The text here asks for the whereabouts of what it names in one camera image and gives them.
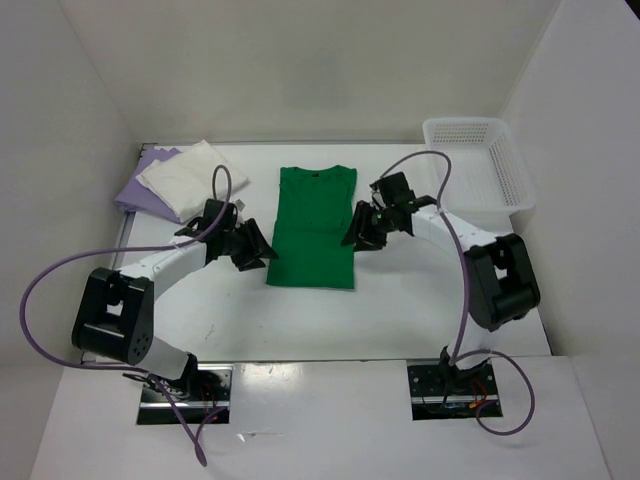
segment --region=plastic basket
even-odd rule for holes
[[[536,203],[533,184],[509,126],[498,118],[432,118],[422,129],[427,148],[445,152],[453,169],[442,203],[472,218],[510,215]],[[444,161],[431,163],[442,182]]]

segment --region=purple towel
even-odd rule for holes
[[[138,210],[144,210],[147,212],[155,213],[167,220],[174,223],[180,223],[176,214],[171,210],[162,200],[160,200],[151,190],[144,188],[136,180],[142,170],[147,168],[154,160],[165,162],[174,155],[180,153],[177,148],[171,150],[160,150],[155,148],[149,148],[144,151],[138,162],[138,167],[133,175],[129,179],[127,185],[122,189],[122,192],[114,199],[116,204],[123,212],[137,212]]]

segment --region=purple cable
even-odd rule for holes
[[[449,231],[449,234],[451,235],[451,239],[453,240],[453,243],[454,243],[454,245],[456,247],[456,252],[458,253],[458,259],[460,260],[460,267],[462,269],[462,283],[463,283],[463,288],[464,288],[464,299],[463,299],[463,306],[462,306],[462,318],[460,319],[460,327],[458,328],[458,336],[456,337],[456,342],[455,342],[454,347],[453,347],[453,352],[451,352],[451,358],[449,360],[449,365],[453,366],[457,362],[459,362],[460,360],[462,360],[464,358],[467,358],[467,357],[471,357],[473,355],[480,355],[480,354],[492,355],[492,354],[495,354],[495,355],[497,355],[499,357],[504,358],[509,363],[511,363],[511,365],[514,366],[514,368],[518,371],[520,376],[522,376],[522,379],[524,380],[524,383],[527,385],[527,389],[529,390],[529,396],[531,398],[531,407],[529,409],[529,413],[527,414],[527,418],[525,418],[525,420],[520,425],[518,425],[516,428],[514,428],[512,430],[507,430],[507,431],[501,432],[499,430],[494,430],[494,429],[492,429],[490,427],[487,427],[480,420],[480,413],[482,412],[482,410],[484,408],[486,408],[488,405],[495,403],[495,400],[491,400],[489,402],[485,402],[482,405],[478,406],[477,409],[476,409],[476,421],[478,422],[478,424],[484,430],[486,430],[487,432],[492,433],[494,435],[499,435],[499,436],[503,436],[503,437],[506,437],[506,436],[509,436],[509,435],[514,435],[514,434],[516,434],[518,432],[521,432],[522,430],[524,430],[527,427],[527,425],[529,425],[529,423],[531,422],[531,419],[533,418],[533,413],[534,413],[534,411],[536,409],[536,395],[535,395],[535,392],[533,391],[533,386],[531,385],[531,381],[529,380],[529,377],[527,377],[527,374],[524,373],[524,370],[522,370],[520,365],[518,365],[513,358],[511,358],[509,355],[507,355],[505,353],[502,353],[502,352],[499,352],[497,350],[488,350],[488,349],[472,350],[470,352],[464,353],[463,355],[458,355],[460,353],[460,346],[462,345],[462,340],[464,338],[464,332],[467,329],[467,319],[469,318],[469,303],[470,303],[470,300],[471,300],[471,287],[469,285],[469,272],[467,270],[467,264],[466,264],[465,259],[464,259],[464,250],[462,249],[462,244],[460,243],[460,239],[458,238],[458,234],[456,233],[455,229],[453,228],[453,225],[449,221],[449,218],[447,218],[447,215],[446,215],[445,211],[442,208],[442,194],[444,193],[444,189],[447,186],[447,183],[449,182],[449,177],[451,176],[451,170],[452,170],[451,159],[444,152],[439,152],[437,150],[421,150],[419,152],[414,152],[414,153],[411,153],[409,155],[406,155],[406,156],[402,157],[396,163],[394,163],[389,168],[387,168],[384,171],[384,173],[382,175],[380,175],[380,178],[385,177],[389,172],[391,172],[393,169],[395,169],[401,163],[406,162],[410,158],[417,157],[418,155],[438,155],[438,156],[444,158],[447,161],[447,173],[445,174],[444,179],[442,180],[442,184],[440,185],[440,189],[438,190],[438,195],[436,197],[436,207],[438,208],[438,211],[440,212],[440,217],[442,218],[442,221],[444,222],[445,226],[447,227],[447,230]]]
[[[202,240],[209,233],[211,233],[214,228],[216,228],[218,223],[220,223],[220,220],[222,219],[224,213],[227,210],[227,207],[229,206],[229,200],[231,198],[231,173],[229,172],[229,169],[227,167],[225,167],[224,165],[218,165],[216,167],[216,170],[218,170],[218,169],[224,171],[225,175],[227,176],[227,194],[226,194],[225,199],[224,199],[224,205],[222,206],[222,209],[220,210],[220,213],[218,213],[218,216],[215,218],[213,223],[206,230],[204,230],[200,235],[198,235],[197,237],[192,238],[190,240],[187,240],[186,242],[178,243],[176,245],[157,245],[157,246],[150,246],[150,247],[99,248],[99,249],[96,249],[96,250],[89,250],[89,251],[86,251],[86,252],[76,253],[75,255],[71,255],[69,257],[63,258],[62,260],[58,260],[57,262],[49,265],[42,272],[40,272],[38,275],[36,275],[36,277],[31,281],[31,283],[29,283],[29,285],[27,286],[26,290],[24,291],[24,294],[22,295],[22,300],[20,300],[20,328],[22,328],[22,333],[24,334],[25,338],[27,339],[27,342],[29,342],[29,345],[31,345],[31,347],[36,352],[38,352],[40,355],[42,355],[44,358],[46,358],[50,362],[56,363],[58,365],[61,365],[63,367],[67,367],[67,368],[77,368],[77,369],[80,369],[80,370],[119,370],[119,371],[123,371],[123,372],[136,372],[136,373],[142,373],[142,374],[150,373],[150,372],[147,372],[146,370],[144,370],[142,368],[129,367],[129,366],[120,366],[120,365],[84,365],[84,364],[81,364],[81,363],[69,362],[69,361],[64,360],[62,358],[58,358],[58,357],[56,357],[54,355],[51,355],[49,352],[47,352],[45,349],[43,349],[38,344],[38,342],[36,342],[36,340],[33,338],[33,335],[31,335],[31,332],[29,331],[29,327],[27,325],[27,313],[26,313],[27,312],[27,301],[29,300],[29,296],[31,295],[31,292],[36,287],[36,285],[38,285],[38,283],[40,283],[47,275],[49,275],[51,272],[53,272],[57,268],[59,268],[59,267],[61,267],[63,265],[66,265],[67,263],[73,262],[75,260],[80,260],[81,258],[92,257],[92,256],[96,256],[96,255],[105,255],[105,254],[112,254],[112,253],[162,252],[162,251],[167,251],[167,250],[174,250],[175,248],[184,248],[184,247],[187,247],[187,246],[189,246],[189,245],[191,245],[191,244],[193,244],[195,242],[199,242],[200,240]],[[198,457],[198,461],[200,462],[200,464],[203,467],[206,467],[207,466],[207,459],[205,457],[204,452],[202,451],[202,447],[200,447],[200,444],[198,443],[197,437],[193,434],[193,432],[191,431],[191,429],[187,425],[187,422],[185,421],[184,417],[180,413],[180,410],[178,409],[178,407],[176,406],[175,402],[171,398],[171,395],[169,395],[169,392],[164,387],[164,385],[162,385],[162,382],[158,379],[158,377],[156,377],[155,375],[150,374],[149,378],[158,386],[160,391],[162,391],[163,395],[168,400],[169,404],[171,405],[171,409],[173,410],[174,414],[178,418],[178,421],[182,425],[182,428],[184,428],[185,432],[187,433],[187,435],[189,436],[189,438],[191,439],[191,441],[194,444],[194,448],[196,450],[196,456]]]

